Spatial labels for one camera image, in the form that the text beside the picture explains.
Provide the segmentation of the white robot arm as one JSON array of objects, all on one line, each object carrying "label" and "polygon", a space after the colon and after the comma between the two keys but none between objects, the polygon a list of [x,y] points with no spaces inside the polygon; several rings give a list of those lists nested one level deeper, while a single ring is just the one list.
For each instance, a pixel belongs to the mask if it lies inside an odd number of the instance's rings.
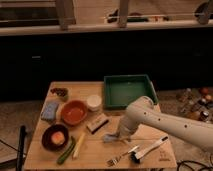
[{"label": "white robot arm", "polygon": [[152,99],[147,96],[142,96],[127,106],[116,133],[122,139],[130,138],[141,124],[213,153],[213,124],[158,112],[154,109]]}]

